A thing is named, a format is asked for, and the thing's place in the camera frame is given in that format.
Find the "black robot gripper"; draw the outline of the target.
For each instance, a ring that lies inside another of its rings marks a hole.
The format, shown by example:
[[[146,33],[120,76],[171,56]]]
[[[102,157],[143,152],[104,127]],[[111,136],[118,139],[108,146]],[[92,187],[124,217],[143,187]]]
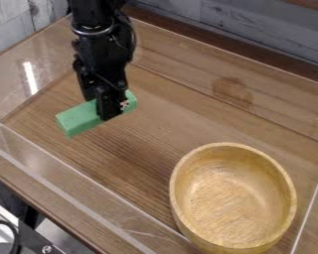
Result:
[[[96,98],[96,114],[102,121],[108,121],[127,107],[126,66],[132,61],[135,33],[131,28],[73,32],[73,68],[81,95],[87,101]]]

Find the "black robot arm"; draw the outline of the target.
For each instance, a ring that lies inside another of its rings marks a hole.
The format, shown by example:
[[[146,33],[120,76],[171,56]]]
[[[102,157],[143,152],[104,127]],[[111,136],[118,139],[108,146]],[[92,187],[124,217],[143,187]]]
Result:
[[[108,121],[127,105],[126,67],[132,61],[136,35],[122,12],[127,0],[69,0],[72,31],[77,36],[73,69],[87,101],[95,101],[99,118]]]

